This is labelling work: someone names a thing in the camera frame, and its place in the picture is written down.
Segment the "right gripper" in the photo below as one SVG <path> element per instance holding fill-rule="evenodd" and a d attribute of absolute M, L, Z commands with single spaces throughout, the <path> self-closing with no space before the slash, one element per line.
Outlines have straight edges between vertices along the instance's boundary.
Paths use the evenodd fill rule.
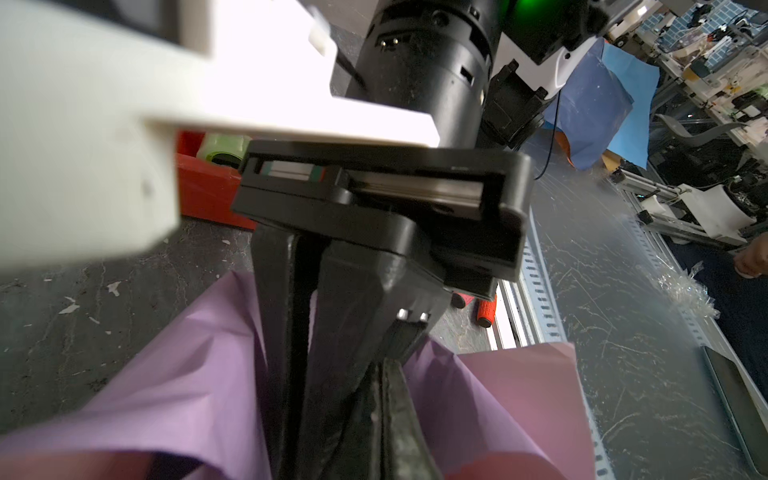
<path fill-rule="evenodd" d="M 274 479 L 320 477 L 369 366 L 415 351 L 448 307 L 444 285 L 491 298 L 518 277 L 532 187 L 517 151 L 251 142 L 232 208 L 265 223 L 251 256 Z M 340 241 L 323 252 L 277 226 Z"/>

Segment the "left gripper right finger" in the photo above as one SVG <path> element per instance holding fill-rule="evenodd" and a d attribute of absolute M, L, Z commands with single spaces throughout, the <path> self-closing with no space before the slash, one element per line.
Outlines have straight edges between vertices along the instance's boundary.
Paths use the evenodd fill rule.
<path fill-rule="evenodd" d="M 402 365 L 385 359 L 382 374 L 382 478 L 442 479 L 427 446 Z"/>

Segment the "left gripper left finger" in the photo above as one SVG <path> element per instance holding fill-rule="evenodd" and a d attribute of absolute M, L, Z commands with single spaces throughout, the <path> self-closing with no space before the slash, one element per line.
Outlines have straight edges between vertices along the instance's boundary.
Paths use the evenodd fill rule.
<path fill-rule="evenodd" d="M 382 371 L 369 367 L 353 396 L 341 437 L 322 479 L 380 479 L 382 475 Z"/>

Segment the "red tape dispenser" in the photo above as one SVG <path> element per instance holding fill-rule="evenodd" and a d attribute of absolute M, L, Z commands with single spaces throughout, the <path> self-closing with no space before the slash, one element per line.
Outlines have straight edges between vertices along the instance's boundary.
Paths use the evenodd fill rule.
<path fill-rule="evenodd" d="M 181 215 L 253 230 L 256 226 L 253 220 L 231 210 L 241 181 L 239 172 L 232 167 L 197 158 L 203 139 L 202 132 L 181 131 L 177 135 L 176 165 Z"/>

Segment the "pink wrapping paper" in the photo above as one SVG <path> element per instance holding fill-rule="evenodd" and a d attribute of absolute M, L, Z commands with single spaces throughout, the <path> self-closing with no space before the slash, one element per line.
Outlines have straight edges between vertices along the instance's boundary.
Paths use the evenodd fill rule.
<path fill-rule="evenodd" d="M 145 479 L 186 460 L 193 479 L 270 475 L 253 279 L 227 273 L 81 409 L 5 435 L 5 479 Z M 595 448 L 569 343 L 457 355 L 428 340 L 404 376 L 448 479 L 592 479 Z"/>

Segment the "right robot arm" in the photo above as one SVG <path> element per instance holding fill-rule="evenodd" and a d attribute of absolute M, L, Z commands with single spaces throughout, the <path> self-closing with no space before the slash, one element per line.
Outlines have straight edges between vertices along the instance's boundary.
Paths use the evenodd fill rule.
<path fill-rule="evenodd" d="M 402 367 L 453 293 L 516 278 L 540 126 L 602 1 L 382 1 L 347 94 L 429 114 L 437 148 L 254 141 L 251 239 L 276 479 L 436 479 Z"/>

